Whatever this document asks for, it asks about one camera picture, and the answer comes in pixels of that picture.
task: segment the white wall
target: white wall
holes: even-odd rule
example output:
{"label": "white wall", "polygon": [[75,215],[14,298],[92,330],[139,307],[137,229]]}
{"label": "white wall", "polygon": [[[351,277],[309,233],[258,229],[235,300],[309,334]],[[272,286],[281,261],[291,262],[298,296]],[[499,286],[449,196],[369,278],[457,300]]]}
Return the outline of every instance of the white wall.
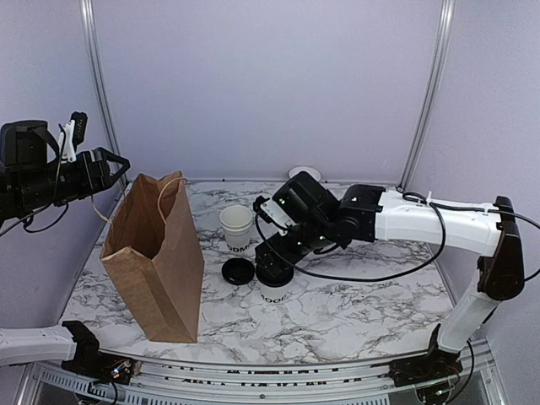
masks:
{"label": "white wall", "polygon": [[[57,123],[65,123],[73,111],[85,111],[89,124],[81,150],[106,147],[78,2],[4,0],[0,38],[0,126],[41,119],[56,136]],[[117,193],[96,198],[104,212]],[[49,224],[59,212],[50,208],[33,226]],[[29,235],[14,229],[0,239],[0,328],[58,321],[101,225],[87,199],[72,202],[64,219],[47,232]],[[2,403],[11,403],[18,377],[15,369],[0,369]]]}
{"label": "white wall", "polygon": [[[540,219],[540,3],[458,1],[451,46],[412,190],[494,202]],[[540,233],[520,224],[526,272],[540,267]],[[476,257],[439,260],[461,295]],[[504,303],[485,328],[510,405],[538,404],[540,279]]]}
{"label": "white wall", "polygon": [[398,183],[438,1],[94,2],[111,109],[139,171]]}

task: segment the white marble surface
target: white marble surface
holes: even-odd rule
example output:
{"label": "white marble surface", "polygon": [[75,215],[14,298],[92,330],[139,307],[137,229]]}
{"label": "white marble surface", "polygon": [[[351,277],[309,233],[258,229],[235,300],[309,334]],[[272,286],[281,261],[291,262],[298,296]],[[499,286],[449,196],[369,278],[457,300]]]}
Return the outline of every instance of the white marble surface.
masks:
{"label": "white marble surface", "polygon": [[[451,310],[435,267],[384,283],[344,283],[297,273],[290,295],[269,305],[257,282],[236,287],[221,276],[227,251],[219,211],[232,203],[251,206],[280,184],[202,182],[188,187],[190,205],[206,262],[196,344],[149,342],[100,263],[108,227],[96,244],[64,311],[100,340],[125,354],[209,363],[305,364],[368,359],[426,349],[429,335]],[[327,185],[337,197],[347,186]],[[263,226],[267,236],[274,229]],[[258,241],[246,253],[254,258]],[[410,242],[355,244],[299,263],[319,273],[374,278],[408,270],[429,256]]]}

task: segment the table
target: table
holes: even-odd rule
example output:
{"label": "table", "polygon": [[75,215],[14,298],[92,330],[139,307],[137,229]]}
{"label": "table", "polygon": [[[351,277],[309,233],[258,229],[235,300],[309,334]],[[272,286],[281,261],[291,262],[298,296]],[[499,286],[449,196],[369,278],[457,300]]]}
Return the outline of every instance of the table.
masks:
{"label": "table", "polygon": [[[227,250],[219,212],[239,203],[251,206],[282,183],[195,182],[188,196],[205,260],[198,343],[153,343],[133,319],[100,263],[104,228],[84,266],[62,320],[82,321],[102,349],[131,356],[222,365],[320,364],[424,350],[451,301],[434,265],[384,283],[345,283],[297,273],[289,297],[268,304],[257,281],[233,286],[221,266]],[[327,184],[341,198],[348,185]],[[275,229],[263,227],[267,235]],[[246,253],[254,258],[253,243]],[[426,245],[377,241],[355,243],[299,263],[319,273],[374,278],[399,273],[429,257]]]}

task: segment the brown paper bag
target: brown paper bag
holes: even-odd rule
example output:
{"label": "brown paper bag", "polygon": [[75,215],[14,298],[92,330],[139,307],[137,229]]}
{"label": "brown paper bag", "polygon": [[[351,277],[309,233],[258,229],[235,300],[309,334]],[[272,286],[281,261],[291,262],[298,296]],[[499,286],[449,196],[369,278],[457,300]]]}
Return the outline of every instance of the brown paper bag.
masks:
{"label": "brown paper bag", "polygon": [[[160,200],[165,225],[158,197],[168,183]],[[204,260],[181,172],[159,181],[137,177],[101,261],[148,340],[197,341]]]}

